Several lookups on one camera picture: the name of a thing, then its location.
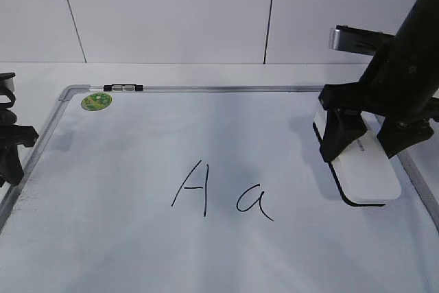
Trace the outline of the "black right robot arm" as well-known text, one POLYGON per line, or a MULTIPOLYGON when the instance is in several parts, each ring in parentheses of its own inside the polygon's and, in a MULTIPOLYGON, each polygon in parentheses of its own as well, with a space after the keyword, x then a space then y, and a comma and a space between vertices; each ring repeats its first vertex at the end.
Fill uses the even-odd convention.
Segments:
POLYGON ((325 162, 366 133, 362 112, 384 117, 377 138, 388 158, 431 138, 429 121, 438 120, 438 0, 416 0, 394 35, 338 25, 330 47, 372 60, 357 82, 327 84, 318 97, 327 112, 325 162))

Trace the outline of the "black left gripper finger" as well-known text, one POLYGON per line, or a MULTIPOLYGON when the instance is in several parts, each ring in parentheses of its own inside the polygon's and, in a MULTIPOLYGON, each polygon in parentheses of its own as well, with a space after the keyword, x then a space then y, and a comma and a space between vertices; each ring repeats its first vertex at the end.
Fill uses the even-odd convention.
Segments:
POLYGON ((24 177, 17 147, 1 148, 1 187, 5 183, 17 186, 24 177))

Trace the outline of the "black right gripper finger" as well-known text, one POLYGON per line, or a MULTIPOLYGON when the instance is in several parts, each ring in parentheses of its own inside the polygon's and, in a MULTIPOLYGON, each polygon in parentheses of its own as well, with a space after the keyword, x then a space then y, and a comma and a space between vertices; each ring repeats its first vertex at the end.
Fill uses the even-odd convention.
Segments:
POLYGON ((336 159, 354 140, 364 135, 364 120, 361 112, 350 109, 327 111, 320 153, 324 162, 336 159))
POLYGON ((387 157, 391 159, 399 152, 430 139, 433 134, 434 130, 428 121, 406 124, 386 118, 377 138, 387 157))

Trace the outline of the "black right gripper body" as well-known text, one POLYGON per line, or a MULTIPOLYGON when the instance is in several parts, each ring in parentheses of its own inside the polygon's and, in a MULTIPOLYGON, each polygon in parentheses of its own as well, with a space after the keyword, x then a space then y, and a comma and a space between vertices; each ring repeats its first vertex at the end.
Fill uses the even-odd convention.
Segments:
POLYGON ((438 30, 402 27, 357 82, 327 84, 325 110, 367 111, 396 121, 438 120, 438 30))

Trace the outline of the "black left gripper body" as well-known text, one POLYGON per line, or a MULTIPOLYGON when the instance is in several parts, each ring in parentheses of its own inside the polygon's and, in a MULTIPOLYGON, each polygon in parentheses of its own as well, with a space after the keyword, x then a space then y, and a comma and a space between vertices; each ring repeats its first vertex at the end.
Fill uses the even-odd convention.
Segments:
POLYGON ((17 116, 12 111, 16 102, 14 94, 15 73, 1 73, 1 152, 22 145, 25 148, 34 147, 38 133, 33 126, 20 126, 17 116))

